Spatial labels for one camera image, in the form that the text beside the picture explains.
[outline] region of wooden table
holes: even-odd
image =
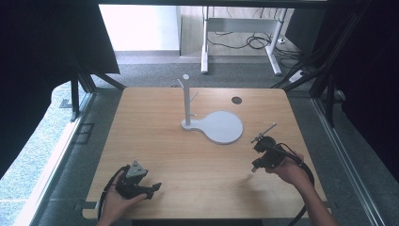
[[[262,169],[250,141],[273,122],[268,136],[305,155],[316,190],[326,200],[285,92],[281,89],[191,88],[193,119],[229,110],[244,124],[233,144],[218,145],[197,131],[185,131],[184,94],[179,88],[127,88],[120,99],[87,202],[97,202],[104,186],[122,166],[137,160],[149,174],[140,183],[162,183],[152,200],[134,206],[126,218],[293,218],[303,201],[293,186]],[[240,97],[242,103],[231,99]],[[85,218],[96,210],[84,209]]]

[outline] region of wrist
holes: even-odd
[[[105,218],[100,218],[100,220],[97,222],[97,226],[111,226],[111,225],[112,225],[111,221]]]
[[[296,190],[299,191],[299,193],[307,192],[309,190],[313,190],[314,189],[314,187],[311,184],[310,180],[301,180],[298,183],[295,183],[294,187],[296,188]]]

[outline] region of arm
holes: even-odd
[[[109,188],[105,196],[103,212],[97,226],[109,226],[120,219],[126,210],[132,205],[141,202],[147,198],[147,194],[138,195],[131,200],[123,198],[115,189],[115,184],[120,180],[123,171],[115,178],[113,185]]]
[[[298,153],[297,155],[303,159],[302,154]],[[299,167],[294,160],[285,157],[281,165],[272,170],[266,169],[266,172],[276,173],[283,181],[293,185],[298,190],[305,203],[312,225],[338,225],[324,206],[305,170]]]

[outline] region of black curtain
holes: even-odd
[[[398,1],[373,0],[333,67],[343,111],[399,181]]]
[[[119,73],[98,5],[0,3],[0,177],[51,103],[54,88],[84,73]]]

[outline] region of white desk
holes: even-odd
[[[274,56],[274,50],[279,39],[279,33],[284,24],[287,8],[283,8],[279,15],[279,19],[234,19],[234,18],[209,18],[209,7],[204,11],[203,22],[203,44],[201,51],[201,66],[202,73],[208,73],[208,32],[248,32],[248,33],[272,33],[273,39],[269,46],[266,46],[266,53],[269,57],[270,63],[273,67],[275,75],[281,74],[281,69]]]

